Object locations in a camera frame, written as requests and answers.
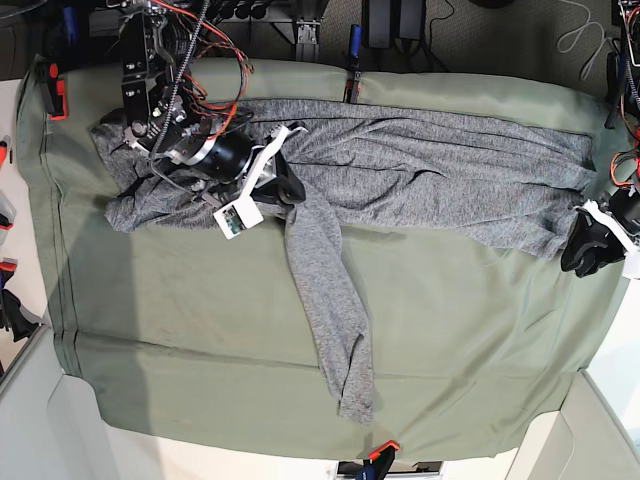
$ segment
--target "blue handle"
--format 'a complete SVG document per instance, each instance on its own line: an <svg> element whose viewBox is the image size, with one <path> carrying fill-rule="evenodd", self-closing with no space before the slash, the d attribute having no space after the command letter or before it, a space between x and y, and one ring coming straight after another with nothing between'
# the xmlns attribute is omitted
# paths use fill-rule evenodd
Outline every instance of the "blue handle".
<svg viewBox="0 0 640 480"><path fill-rule="evenodd" d="M362 37L362 27L351 25L351 36L349 37L349 56L358 58L360 53L360 38Z"/></svg>

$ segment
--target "green cloth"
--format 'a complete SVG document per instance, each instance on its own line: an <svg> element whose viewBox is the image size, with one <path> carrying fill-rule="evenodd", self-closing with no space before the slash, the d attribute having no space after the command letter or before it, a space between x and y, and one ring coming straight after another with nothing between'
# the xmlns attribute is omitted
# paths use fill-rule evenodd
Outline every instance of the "green cloth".
<svg viewBox="0 0 640 480"><path fill-rule="evenodd" d="M342 98L340 69L255 67L247 98ZM336 414L277 221L233 241L111 229L104 205L118 191L89 131L121 105L120 75L67 75L70 116L57 122L27 81L17 139L57 353L93 386L107 423L313 458L351 459L394 439L402 458L427 461L516 447L533 418L560 407L619 307L619 265L579 280L558 259L454 232L345 227L343 257L373 341L375 420L360 426ZM212 98L238 87L232 62L199 62L195 75ZM361 99L590 134L600 167L626 145L621 129L602 130L606 109L593 98L524 80L364 74Z"/></svg>

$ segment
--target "gray carpet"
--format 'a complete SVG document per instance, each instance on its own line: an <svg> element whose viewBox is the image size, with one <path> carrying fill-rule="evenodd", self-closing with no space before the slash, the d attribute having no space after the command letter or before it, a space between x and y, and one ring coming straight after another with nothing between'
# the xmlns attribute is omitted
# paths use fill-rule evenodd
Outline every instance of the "gray carpet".
<svg viewBox="0 0 640 480"><path fill-rule="evenodd" d="M344 66L349 27L360 23L362 0L331 0L320 32L320 61ZM444 17L450 11L444 0L427 1L427 25L434 17ZM455 14L433 24L433 50L453 72L483 73L527 78L555 83L596 96L606 93L606 53L600 53L586 81L579 78L580 69L597 48L600 32L589 27L576 48L567 54L556 50L557 39L568 30L582 25L583 9L558 0L516 0L501 9L484 9L468 0L450 0ZM618 35L611 26L610 0L576 0L589 7L592 20L600 22L608 35ZM225 25L223 28L245 52L253 58L290 59L291 47L269 25L254 24L252 41L248 41L246 25ZM371 52L362 53L363 70L376 70ZM423 55L414 59L414 68L426 67ZM382 69L406 72L403 57L395 50L385 51Z"/></svg>

